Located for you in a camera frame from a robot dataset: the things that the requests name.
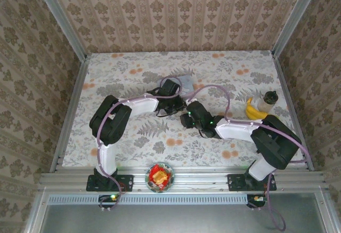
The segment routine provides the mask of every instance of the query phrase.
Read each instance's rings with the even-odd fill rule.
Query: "wallpaper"
[[[297,0],[59,0],[87,53],[270,50]]]
[[[315,168],[341,214],[341,0],[312,0],[280,55]]]
[[[79,61],[43,0],[0,0],[0,232],[21,232]]]

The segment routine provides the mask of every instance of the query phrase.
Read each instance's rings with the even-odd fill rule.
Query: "banana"
[[[249,119],[251,120],[256,120],[256,119],[264,119],[267,116],[267,113],[261,112],[251,105],[252,98],[248,99],[247,105],[246,105],[246,115]]]

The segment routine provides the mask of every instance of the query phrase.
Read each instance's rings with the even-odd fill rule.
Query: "table surface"
[[[231,96],[228,116],[235,119],[247,119],[245,107],[249,97],[256,99],[276,90],[279,100],[270,113],[294,129],[269,51],[93,54],[62,166],[96,165],[97,145],[89,122],[107,95],[135,97],[154,89],[157,80],[169,75],[190,75],[195,90],[207,84],[223,86]],[[225,111],[227,101],[218,89],[204,89],[196,98],[212,115],[222,115]],[[155,113],[147,113],[130,118],[117,142],[117,165],[150,166],[167,162],[170,166],[248,167],[258,157],[254,143],[204,139],[198,130],[185,129],[180,115],[158,118]],[[293,160],[302,158],[298,151]]]

